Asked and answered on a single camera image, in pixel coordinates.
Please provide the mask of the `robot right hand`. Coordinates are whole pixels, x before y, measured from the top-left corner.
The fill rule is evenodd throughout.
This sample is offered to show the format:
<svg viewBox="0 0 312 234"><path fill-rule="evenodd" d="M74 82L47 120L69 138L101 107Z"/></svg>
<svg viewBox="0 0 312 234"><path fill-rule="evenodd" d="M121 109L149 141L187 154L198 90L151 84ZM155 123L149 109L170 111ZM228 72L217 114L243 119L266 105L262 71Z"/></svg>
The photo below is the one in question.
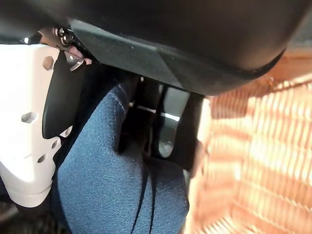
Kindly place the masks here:
<svg viewBox="0 0 312 234"><path fill-rule="evenodd" d="M0 177L10 199L47 198L74 125L86 59L217 95L266 74L309 0L3 0Z"/></svg>

